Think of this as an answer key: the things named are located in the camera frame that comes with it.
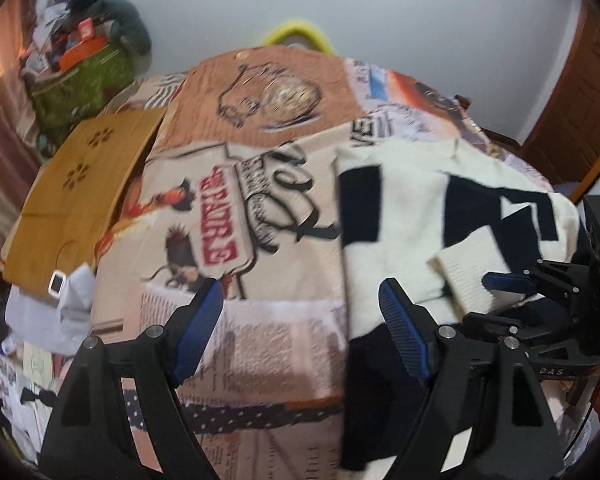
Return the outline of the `grey plush toy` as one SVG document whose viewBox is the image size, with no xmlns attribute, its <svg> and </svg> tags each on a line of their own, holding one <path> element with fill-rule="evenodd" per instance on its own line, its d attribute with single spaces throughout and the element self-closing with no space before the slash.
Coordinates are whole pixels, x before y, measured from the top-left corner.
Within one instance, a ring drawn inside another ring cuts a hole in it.
<svg viewBox="0 0 600 480">
<path fill-rule="evenodd" d="M 100 26 L 106 36 L 132 55 L 148 55 L 151 39 L 133 3 L 128 0 L 102 0 Z"/>
</svg>

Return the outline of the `newspaper print bed blanket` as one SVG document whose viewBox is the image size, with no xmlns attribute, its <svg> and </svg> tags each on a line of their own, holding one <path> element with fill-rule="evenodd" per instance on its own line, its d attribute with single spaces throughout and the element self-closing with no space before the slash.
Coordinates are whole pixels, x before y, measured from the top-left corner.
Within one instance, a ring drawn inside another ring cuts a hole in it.
<svg viewBox="0 0 600 480">
<path fill-rule="evenodd" d="M 226 306 L 178 390 L 216 472 L 341 478 L 338 146 L 450 140 L 539 188 L 547 180 L 426 84 L 315 51 L 221 54 L 130 84 L 107 112 L 154 107 L 156 140 L 96 247 L 94 327 L 134 337 L 216 278 Z"/>
</svg>

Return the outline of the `wooden lap desk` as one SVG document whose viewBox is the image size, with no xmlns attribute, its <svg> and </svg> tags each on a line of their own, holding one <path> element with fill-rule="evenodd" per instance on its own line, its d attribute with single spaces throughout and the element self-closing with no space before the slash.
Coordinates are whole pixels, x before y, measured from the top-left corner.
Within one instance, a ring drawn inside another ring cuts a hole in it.
<svg viewBox="0 0 600 480">
<path fill-rule="evenodd" d="M 48 299 L 54 272 L 95 264 L 120 196 L 166 110 L 129 110 L 84 120 L 44 166 L 26 200 L 3 278 Z"/>
</svg>

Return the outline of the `orange box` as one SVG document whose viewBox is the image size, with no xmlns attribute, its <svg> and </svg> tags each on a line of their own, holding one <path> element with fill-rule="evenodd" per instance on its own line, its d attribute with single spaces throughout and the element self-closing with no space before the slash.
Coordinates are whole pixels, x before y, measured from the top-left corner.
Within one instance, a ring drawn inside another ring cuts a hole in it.
<svg viewBox="0 0 600 480">
<path fill-rule="evenodd" d="M 89 40 L 84 40 L 76 46 L 68 49 L 58 60 L 59 69 L 63 72 L 70 70 L 79 62 L 84 61 L 91 55 L 102 50 L 107 45 L 107 40 L 104 36 L 94 37 Z"/>
</svg>

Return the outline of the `brown wooden door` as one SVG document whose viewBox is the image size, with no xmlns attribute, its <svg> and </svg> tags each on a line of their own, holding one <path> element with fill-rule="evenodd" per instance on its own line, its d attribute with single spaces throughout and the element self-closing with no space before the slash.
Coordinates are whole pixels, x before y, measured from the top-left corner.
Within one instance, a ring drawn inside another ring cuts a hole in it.
<svg viewBox="0 0 600 480">
<path fill-rule="evenodd" d="M 582 181 L 600 157 L 600 12 L 582 6 L 576 36 L 521 157 L 551 184 Z"/>
</svg>

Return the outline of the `striped red orange curtain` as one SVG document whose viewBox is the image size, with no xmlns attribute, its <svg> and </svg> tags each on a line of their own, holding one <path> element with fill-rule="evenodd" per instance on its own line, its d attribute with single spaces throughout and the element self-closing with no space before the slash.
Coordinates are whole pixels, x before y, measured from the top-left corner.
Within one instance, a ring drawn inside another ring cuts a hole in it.
<svg viewBox="0 0 600 480">
<path fill-rule="evenodd" d="M 40 158 L 32 105 L 19 77 L 24 52 L 22 0 L 0 4 L 0 252 L 33 184 Z"/>
</svg>

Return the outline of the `yellow foam bed rail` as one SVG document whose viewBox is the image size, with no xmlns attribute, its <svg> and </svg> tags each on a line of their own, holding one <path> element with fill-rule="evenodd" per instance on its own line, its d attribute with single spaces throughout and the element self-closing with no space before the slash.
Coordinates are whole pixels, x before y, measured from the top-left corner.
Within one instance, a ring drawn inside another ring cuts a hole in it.
<svg viewBox="0 0 600 480">
<path fill-rule="evenodd" d="M 261 42 L 262 46 L 287 46 L 334 54 L 335 50 L 324 32 L 309 22 L 292 20 L 272 30 Z"/>
</svg>

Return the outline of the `black white striped sweater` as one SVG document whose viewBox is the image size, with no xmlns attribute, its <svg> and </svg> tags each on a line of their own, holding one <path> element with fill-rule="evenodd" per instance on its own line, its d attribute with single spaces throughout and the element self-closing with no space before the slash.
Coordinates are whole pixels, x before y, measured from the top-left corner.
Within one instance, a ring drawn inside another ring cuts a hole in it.
<svg viewBox="0 0 600 480">
<path fill-rule="evenodd" d="M 340 465 L 378 476 L 424 396 L 380 313 L 380 283 L 395 278 L 440 324 L 513 307 L 519 296 L 489 292 L 483 277 L 571 260 L 580 217 L 460 139 L 340 148 L 335 164 L 350 335 Z"/>
</svg>

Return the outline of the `pile of papers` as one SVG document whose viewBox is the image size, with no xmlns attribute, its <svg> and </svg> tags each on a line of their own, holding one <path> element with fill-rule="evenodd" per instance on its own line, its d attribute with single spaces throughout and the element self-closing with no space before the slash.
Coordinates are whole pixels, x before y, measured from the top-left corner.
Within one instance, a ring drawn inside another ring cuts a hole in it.
<svg viewBox="0 0 600 480">
<path fill-rule="evenodd" d="M 0 348 L 1 411 L 26 460 L 38 461 L 60 379 L 54 359 L 71 358 L 91 331 L 95 274 L 84 263 L 55 271 L 39 300 L 14 285 L 5 310 L 9 335 Z"/>
</svg>

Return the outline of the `green patterned storage basket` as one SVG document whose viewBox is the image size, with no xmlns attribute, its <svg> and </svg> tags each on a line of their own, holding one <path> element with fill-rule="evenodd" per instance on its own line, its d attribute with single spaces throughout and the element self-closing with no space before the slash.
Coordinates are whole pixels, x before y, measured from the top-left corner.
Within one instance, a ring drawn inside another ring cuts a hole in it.
<svg viewBox="0 0 600 480">
<path fill-rule="evenodd" d="M 133 80 L 126 51 L 107 46 L 70 70 L 30 84 L 28 95 L 42 136 L 38 148 L 53 153 L 75 126 L 97 116 Z"/>
</svg>

